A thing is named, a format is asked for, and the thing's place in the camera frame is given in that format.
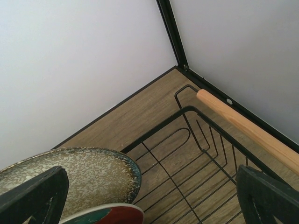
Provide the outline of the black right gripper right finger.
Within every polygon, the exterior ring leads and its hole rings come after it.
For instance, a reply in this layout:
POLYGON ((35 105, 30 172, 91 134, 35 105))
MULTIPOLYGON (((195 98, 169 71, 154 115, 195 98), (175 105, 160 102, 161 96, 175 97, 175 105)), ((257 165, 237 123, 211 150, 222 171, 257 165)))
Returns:
POLYGON ((289 185, 252 167, 240 165, 236 189, 245 223, 299 222, 299 192, 289 185))

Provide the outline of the red and teal floral plate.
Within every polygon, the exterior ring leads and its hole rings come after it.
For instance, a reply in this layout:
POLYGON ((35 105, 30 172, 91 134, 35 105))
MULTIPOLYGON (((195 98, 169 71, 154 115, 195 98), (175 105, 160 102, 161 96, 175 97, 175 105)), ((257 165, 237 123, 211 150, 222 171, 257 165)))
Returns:
POLYGON ((110 203, 77 212, 61 224, 142 224, 144 212, 130 203, 110 203))

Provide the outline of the speckled beige blue-rimmed plate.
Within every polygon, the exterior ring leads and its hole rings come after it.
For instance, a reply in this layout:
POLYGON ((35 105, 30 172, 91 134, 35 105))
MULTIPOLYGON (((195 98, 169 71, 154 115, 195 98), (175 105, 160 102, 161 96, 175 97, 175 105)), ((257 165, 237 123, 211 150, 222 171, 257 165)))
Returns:
POLYGON ((61 218, 109 203, 132 203, 141 188, 142 174, 128 155, 98 147, 69 147, 50 150, 0 172, 0 193, 54 167, 67 172, 69 189, 61 218))

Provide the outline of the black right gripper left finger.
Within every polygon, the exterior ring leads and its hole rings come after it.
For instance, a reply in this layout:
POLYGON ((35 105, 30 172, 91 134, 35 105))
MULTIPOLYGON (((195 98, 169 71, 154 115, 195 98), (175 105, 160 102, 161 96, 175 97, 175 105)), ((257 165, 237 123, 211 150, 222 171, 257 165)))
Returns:
POLYGON ((58 224, 68 189, 66 170, 52 167, 0 196, 0 222, 58 224))

